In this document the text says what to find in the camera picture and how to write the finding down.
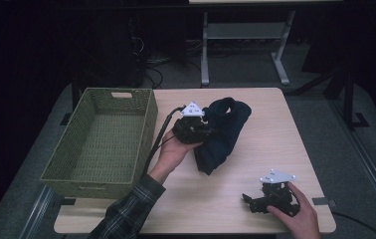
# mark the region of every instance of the plaid sleeve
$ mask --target plaid sleeve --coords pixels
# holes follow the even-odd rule
[[[126,197],[109,206],[103,220],[88,238],[136,238],[164,191],[160,183],[145,175]]]

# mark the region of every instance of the hand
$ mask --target hand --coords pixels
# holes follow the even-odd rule
[[[163,184],[167,176],[181,164],[187,152],[200,144],[185,144],[175,137],[172,130],[168,131],[162,139],[159,159],[148,174]]]
[[[287,226],[294,239],[319,239],[317,213],[314,208],[291,182],[287,186],[300,205],[299,212],[294,217],[290,217],[273,206],[268,206],[268,211]]]

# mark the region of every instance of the white plastic part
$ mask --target white plastic part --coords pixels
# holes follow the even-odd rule
[[[183,117],[203,117],[204,112],[195,104],[191,102],[182,112]]]
[[[287,174],[274,169],[270,171],[269,175],[260,178],[260,181],[265,183],[281,183],[294,180],[296,180],[295,175]]]

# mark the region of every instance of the metal stand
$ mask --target metal stand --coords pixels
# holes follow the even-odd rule
[[[290,11],[285,22],[274,23],[208,23],[207,12],[203,22],[203,54],[201,56],[201,85],[208,86],[209,67],[207,61],[208,39],[281,39],[272,59],[283,85],[289,84],[281,58],[289,35],[295,11]]]
[[[329,100],[335,100],[339,97],[340,93],[344,89],[343,99],[343,119],[351,130],[356,127],[368,127],[369,123],[365,119],[362,113],[356,113],[358,121],[353,121],[353,71],[351,71],[351,65],[348,62],[343,62],[330,70],[329,72],[319,76],[311,82],[303,85],[302,87],[285,93],[285,96],[299,96],[302,93],[310,90],[311,88],[321,84],[329,79],[330,83],[324,91],[324,96]]]

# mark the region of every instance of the table leg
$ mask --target table leg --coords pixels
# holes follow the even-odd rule
[[[207,62],[207,12],[204,13],[203,23],[203,54],[201,56],[201,85],[209,85],[209,63]]]
[[[283,30],[282,30],[281,45],[279,46],[279,49],[277,52],[272,53],[272,59],[273,59],[273,62],[275,63],[276,70],[278,71],[279,78],[281,79],[282,84],[285,86],[289,85],[289,79],[287,78],[287,74],[286,74],[286,71],[284,70],[281,58],[282,58],[284,46],[286,45],[287,37],[289,36],[294,13],[295,11],[289,12],[286,22],[284,24]]]

